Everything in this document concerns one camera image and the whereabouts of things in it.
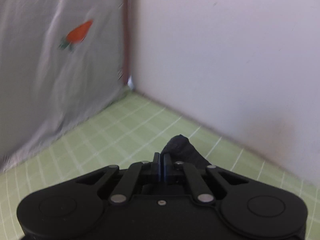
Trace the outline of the grey carrot print sheet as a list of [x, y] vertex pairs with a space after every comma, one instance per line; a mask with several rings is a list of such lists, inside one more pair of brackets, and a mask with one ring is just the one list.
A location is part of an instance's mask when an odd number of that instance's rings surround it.
[[123, 0], [1, 0], [1, 171], [120, 96]]

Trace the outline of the dark navy garment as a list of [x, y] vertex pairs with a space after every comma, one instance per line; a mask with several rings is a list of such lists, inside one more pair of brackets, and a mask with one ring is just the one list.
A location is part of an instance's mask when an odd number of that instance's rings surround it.
[[183, 161], [191, 163], [198, 169], [205, 169], [211, 163], [206, 160], [183, 135], [176, 135], [169, 140], [161, 151], [161, 157], [168, 155], [171, 161]]

